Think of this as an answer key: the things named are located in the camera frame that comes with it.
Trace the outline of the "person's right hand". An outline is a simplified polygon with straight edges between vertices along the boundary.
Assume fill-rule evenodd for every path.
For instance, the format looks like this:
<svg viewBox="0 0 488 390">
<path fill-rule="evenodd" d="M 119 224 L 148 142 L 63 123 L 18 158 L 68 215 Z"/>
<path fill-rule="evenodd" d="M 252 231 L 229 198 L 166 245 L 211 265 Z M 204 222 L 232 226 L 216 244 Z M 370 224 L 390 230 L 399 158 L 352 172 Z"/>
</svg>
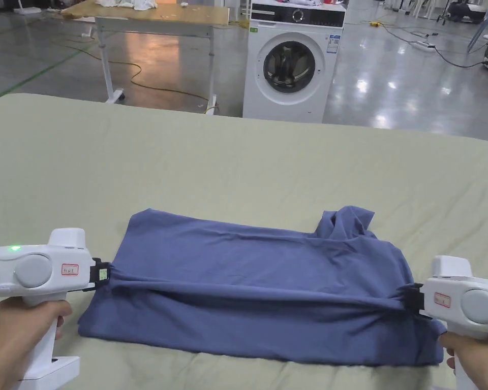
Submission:
<svg viewBox="0 0 488 390">
<path fill-rule="evenodd" d="M 455 359 L 458 359 L 465 372 L 478 389 L 488 389 L 488 338 L 473 339 L 454 332 L 445 332 L 439 338 L 440 344 L 450 357 L 447 365 L 458 373 Z"/>
</svg>

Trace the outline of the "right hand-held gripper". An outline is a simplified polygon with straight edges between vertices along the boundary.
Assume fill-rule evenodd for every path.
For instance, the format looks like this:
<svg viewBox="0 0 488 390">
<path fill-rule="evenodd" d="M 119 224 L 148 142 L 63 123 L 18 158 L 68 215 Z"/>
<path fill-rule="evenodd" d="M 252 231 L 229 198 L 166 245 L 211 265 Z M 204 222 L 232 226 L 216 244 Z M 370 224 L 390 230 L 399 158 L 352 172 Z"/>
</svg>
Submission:
<svg viewBox="0 0 488 390">
<path fill-rule="evenodd" d="M 488 338 L 488 279 L 472 274 L 465 258 L 440 255 L 432 263 L 432 276 L 422 283 L 399 289 L 399 300 L 407 311 L 446 324 L 448 332 L 473 339 Z M 456 389 L 478 389 L 458 359 L 455 359 Z"/>
</svg>

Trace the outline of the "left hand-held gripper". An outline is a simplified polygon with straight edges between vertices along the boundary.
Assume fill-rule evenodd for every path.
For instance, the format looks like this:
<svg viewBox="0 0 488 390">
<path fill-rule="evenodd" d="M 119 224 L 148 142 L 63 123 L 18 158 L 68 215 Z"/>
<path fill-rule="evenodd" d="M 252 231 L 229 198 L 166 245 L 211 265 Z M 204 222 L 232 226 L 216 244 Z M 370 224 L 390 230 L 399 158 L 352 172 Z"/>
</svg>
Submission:
<svg viewBox="0 0 488 390">
<path fill-rule="evenodd" d="M 47 244 L 0 247 L 0 298 L 21 297 L 29 306 L 99 288 L 110 276 L 111 262 L 91 256 L 83 229 L 55 229 Z M 79 374 L 77 356 L 53 356 L 56 326 L 30 354 L 22 382 L 67 383 Z"/>
</svg>

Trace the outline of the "person's left hand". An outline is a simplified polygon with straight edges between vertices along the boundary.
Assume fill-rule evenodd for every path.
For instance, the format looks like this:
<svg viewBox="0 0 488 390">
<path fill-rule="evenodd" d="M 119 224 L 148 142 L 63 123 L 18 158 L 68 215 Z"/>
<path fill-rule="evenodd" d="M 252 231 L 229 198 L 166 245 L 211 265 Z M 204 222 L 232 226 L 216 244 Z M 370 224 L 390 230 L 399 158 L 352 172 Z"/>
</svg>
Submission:
<svg viewBox="0 0 488 390">
<path fill-rule="evenodd" d="M 53 323 L 59 328 L 72 313 L 65 301 L 48 301 L 29 307 L 22 298 L 0 302 L 0 389 L 11 389 L 22 380 L 31 351 Z"/>
</svg>

